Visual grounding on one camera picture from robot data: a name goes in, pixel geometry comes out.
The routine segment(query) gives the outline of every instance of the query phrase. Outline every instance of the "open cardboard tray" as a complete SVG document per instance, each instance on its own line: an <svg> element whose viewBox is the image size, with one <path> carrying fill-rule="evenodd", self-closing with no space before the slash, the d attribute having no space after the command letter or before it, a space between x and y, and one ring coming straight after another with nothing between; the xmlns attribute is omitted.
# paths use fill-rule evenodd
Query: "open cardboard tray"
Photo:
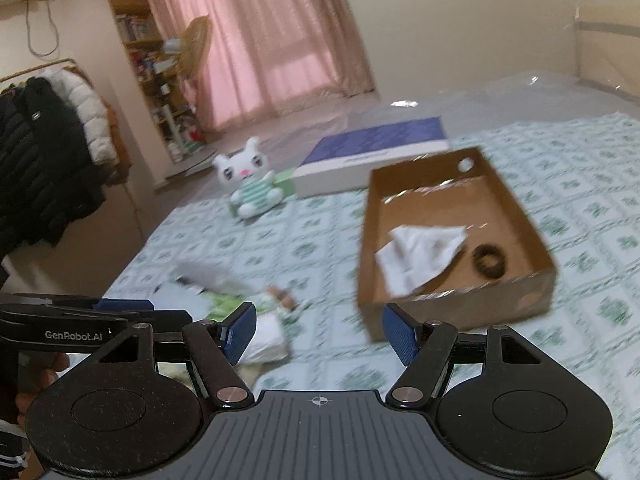
<svg viewBox="0 0 640 480"><path fill-rule="evenodd" d="M390 298L376 251L399 225L467 226L463 249L414 296ZM506 272L488 280L471 253L495 244ZM382 307L397 303L418 321L437 319L461 330L506 323L549 310L556 266L516 199L477 148L467 148L371 171L360 251L358 307L369 335L383 340Z"/></svg>

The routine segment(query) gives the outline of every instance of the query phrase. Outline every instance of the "blue gripper pad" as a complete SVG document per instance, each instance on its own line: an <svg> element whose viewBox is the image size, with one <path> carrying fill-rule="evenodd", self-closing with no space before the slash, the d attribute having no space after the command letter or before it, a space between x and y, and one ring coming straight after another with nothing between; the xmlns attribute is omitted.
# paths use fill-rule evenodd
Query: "blue gripper pad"
<svg viewBox="0 0 640 480"><path fill-rule="evenodd" d="M153 309L154 304L149 300L107 300L106 298L102 298L94 305L94 310L104 312L128 312Z"/></svg>
<svg viewBox="0 0 640 480"><path fill-rule="evenodd" d="M225 346L222 352L232 366L238 364L242 353L254 336L257 316L255 307L251 305L232 325L227 327Z"/></svg>
<svg viewBox="0 0 640 480"><path fill-rule="evenodd" d="M420 350L413 327L396 314L390 306L382 311L382 330L404 366L411 364Z"/></svg>

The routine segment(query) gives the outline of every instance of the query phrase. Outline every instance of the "blue box lid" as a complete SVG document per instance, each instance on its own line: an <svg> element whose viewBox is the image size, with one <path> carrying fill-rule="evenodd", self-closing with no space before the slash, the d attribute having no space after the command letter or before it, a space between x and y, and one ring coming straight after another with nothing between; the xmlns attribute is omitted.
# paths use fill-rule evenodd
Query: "blue box lid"
<svg viewBox="0 0 640 480"><path fill-rule="evenodd" d="M300 166L320 160L361 155L408 144L417 144L418 142L446 139L439 117L383 124L373 128L323 137Z"/></svg>

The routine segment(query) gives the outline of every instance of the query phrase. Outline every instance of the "human hand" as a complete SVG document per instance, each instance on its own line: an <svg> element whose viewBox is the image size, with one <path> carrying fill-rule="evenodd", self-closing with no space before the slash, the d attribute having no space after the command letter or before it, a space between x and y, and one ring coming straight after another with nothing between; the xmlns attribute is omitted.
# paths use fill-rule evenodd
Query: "human hand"
<svg viewBox="0 0 640 480"><path fill-rule="evenodd" d="M69 356L67 354L58 353L51 365L51 368L34 368L31 370L33 374L33 383L39 388L44 389L47 386L53 384L58 378L56 372L61 372L69 368ZM24 429L24 414L27 412L27 408L35 399L36 394L28 394L24 392L18 393L15 397L15 404L20 411L18 415L18 425Z"/></svg>

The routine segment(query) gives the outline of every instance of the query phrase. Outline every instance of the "pink curtain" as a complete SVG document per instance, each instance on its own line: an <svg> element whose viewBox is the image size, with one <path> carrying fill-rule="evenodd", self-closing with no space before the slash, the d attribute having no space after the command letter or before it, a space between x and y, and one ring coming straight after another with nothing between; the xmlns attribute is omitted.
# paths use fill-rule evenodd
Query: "pink curtain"
<svg viewBox="0 0 640 480"><path fill-rule="evenodd" d="M212 42L193 82L207 129L373 90L346 0L149 0L164 38L209 15Z"/></svg>

